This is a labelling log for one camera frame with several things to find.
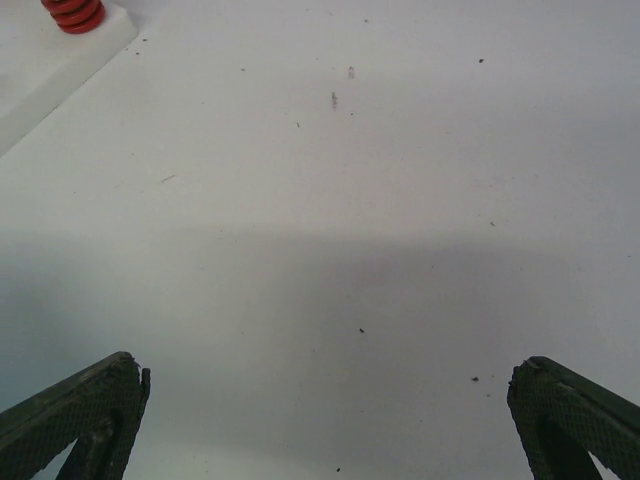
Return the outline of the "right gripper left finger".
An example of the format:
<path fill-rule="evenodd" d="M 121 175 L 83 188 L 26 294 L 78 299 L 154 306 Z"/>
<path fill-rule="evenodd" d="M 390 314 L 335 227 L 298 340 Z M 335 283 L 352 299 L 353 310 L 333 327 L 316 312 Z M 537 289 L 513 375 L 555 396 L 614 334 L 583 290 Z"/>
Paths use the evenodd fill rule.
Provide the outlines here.
<path fill-rule="evenodd" d="M 68 446 L 58 479 L 121 479 L 150 370 L 116 352 L 1 413 L 1 477 L 31 479 Z"/>

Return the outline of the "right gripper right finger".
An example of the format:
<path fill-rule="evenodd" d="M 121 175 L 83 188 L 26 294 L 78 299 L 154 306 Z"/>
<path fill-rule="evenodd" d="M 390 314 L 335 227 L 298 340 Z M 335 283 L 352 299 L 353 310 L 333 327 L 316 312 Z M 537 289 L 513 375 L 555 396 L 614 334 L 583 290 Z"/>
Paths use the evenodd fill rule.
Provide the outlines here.
<path fill-rule="evenodd" d="M 565 366 L 533 356 L 513 369 L 507 404 L 536 479 L 639 477 L 639 407 Z"/>

